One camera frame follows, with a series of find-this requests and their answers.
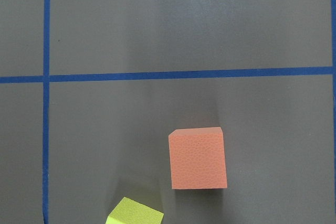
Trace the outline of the orange foam block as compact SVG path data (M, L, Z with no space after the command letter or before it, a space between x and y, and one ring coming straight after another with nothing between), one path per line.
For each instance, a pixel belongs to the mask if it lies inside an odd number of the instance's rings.
M172 189L227 188L220 127L176 129L169 134Z

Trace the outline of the yellow foam block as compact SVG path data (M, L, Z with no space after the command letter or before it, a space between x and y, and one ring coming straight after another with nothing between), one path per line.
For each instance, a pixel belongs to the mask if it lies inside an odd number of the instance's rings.
M164 213L130 198L123 197L107 216L106 224L160 224L163 220L163 217Z

